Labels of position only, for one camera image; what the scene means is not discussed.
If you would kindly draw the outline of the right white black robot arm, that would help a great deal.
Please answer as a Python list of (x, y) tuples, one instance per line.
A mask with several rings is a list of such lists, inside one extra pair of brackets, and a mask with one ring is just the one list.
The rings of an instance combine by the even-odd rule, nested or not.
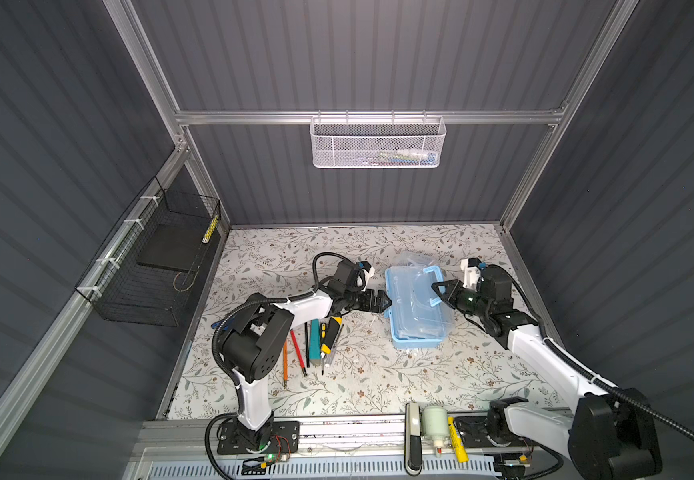
[(503, 267), (464, 263), (463, 280), (431, 285), (435, 303), (462, 314), (548, 383), (569, 411), (532, 404), (524, 396), (494, 400), (485, 430), (496, 445), (527, 439), (569, 460), (585, 479), (641, 479), (661, 473), (663, 460), (645, 397), (621, 391), (560, 347), (533, 309), (519, 310), (523, 292)]

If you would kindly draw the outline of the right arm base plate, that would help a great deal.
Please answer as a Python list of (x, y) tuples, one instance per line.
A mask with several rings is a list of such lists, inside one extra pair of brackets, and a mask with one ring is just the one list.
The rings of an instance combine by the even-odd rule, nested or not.
[(505, 427), (493, 426), (488, 416), (465, 415), (454, 418), (454, 426), (466, 448), (528, 448), (535, 443)]

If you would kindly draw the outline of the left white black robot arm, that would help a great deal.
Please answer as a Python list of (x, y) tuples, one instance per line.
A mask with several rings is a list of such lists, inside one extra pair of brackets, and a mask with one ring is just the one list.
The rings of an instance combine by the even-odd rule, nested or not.
[(382, 314), (389, 309), (389, 295), (368, 286), (374, 273), (366, 260), (322, 252), (313, 259), (308, 291), (284, 297), (254, 293), (212, 325), (211, 352), (234, 385), (242, 430), (256, 436), (271, 430), (267, 377), (293, 330), (314, 320), (331, 328), (353, 311)]

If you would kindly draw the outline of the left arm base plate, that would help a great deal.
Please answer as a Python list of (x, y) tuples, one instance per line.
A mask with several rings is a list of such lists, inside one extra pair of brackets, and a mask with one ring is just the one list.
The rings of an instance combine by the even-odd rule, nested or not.
[(216, 452), (219, 455), (297, 453), (300, 430), (298, 421), (274, 420), (259, 431), (252, 431), (239, 420), (230, 419), (219, 427)]

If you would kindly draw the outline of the blue plastic tool box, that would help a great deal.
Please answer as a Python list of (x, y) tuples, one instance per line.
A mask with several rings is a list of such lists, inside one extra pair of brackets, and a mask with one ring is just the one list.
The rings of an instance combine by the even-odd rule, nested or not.
[(392, 305), (384, 316), (389, 319), (396, 349), (436, 348), (448, 337), (455, 324), (453, 311), (432, 288), (444, 280), (431, 257), (411, 251), (402, 251), (386, 269), (386, 291)]

